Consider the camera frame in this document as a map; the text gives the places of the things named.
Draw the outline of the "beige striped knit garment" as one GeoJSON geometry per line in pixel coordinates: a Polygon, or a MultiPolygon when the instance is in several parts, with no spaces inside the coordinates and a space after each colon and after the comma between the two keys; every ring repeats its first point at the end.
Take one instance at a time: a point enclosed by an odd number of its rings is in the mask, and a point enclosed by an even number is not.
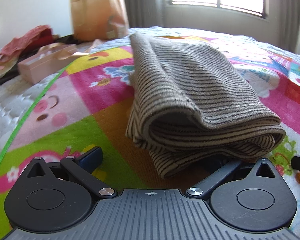
{"type": "Polygon", "coordinates": [[[285,138],[280,117],[219,50],[140,33],[130,45],[134,100],[126,136],[149,152],[161,178],[211,155],[255,159],[285,138]]]}

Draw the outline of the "red and dark clothes pile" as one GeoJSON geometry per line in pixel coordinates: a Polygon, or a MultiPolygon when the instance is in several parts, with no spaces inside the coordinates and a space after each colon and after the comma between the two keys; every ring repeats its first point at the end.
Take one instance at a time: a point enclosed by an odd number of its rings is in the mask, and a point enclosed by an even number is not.
{"type": "Polygon", "coordinates": [[[49,25],[39,25],[0,49],[0,85],[18,76],[17,63],[53,43],[78,44],[72,35],[60,37],[49,25]]]}

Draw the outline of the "colourful cartoon play mat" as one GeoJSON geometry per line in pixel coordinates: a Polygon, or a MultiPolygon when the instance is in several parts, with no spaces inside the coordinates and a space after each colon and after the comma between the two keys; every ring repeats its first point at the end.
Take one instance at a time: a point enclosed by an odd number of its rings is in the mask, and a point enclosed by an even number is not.
{"type": "MultiPolygon", "coordinates": [[[[246,36],[194,29],[142,29],[146,35],[184,37],[221,51],[280,118],[286,137],[268,158],[296,197],[290,226],[300,237],[300,55],[246,36]]],[[[210,156],[167,178],[160,178],[146,150],[126,137],[134,90],[129,38],[108,41],[67,68],[32,86],[15,78],[0,87],[0,239],[10,230],[4,200],[34,157],[47,162],[78,157],[99,146],[103,161],[94,176],[118,190],[186,189],[213,172],[210,156]]]]}

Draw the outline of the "pink gift box with ribbon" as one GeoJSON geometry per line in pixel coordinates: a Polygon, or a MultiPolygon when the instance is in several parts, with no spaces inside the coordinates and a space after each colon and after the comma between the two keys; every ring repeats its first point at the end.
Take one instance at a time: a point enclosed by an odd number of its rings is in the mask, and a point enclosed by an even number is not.
{"type": "Polygon", "coordinates": [[[52,44],[47,49],[40,49],[37,54],[18,63],[20,76],[33,85],[47,76],[68,66],[75,59],[87,56],[80,52],[75,44],[52,44]]]}

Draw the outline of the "brown paper bag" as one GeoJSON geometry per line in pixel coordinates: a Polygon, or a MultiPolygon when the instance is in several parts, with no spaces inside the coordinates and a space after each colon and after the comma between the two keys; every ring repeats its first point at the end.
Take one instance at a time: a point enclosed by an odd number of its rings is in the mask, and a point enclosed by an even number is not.
{"type": "Polygon", "coordinates": [[[74,38],[113,40],[129,34],[125,0],[70,0],[74,38]]]}

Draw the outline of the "grey curtain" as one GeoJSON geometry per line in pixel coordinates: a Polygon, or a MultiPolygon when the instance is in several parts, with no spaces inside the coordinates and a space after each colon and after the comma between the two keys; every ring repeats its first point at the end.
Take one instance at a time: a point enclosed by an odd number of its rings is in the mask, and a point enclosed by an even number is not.
{"type": "Polygon", "coordinates": [[[125,0],[125,5],[131,28],[164,25],[163,0],[125,0]]]}

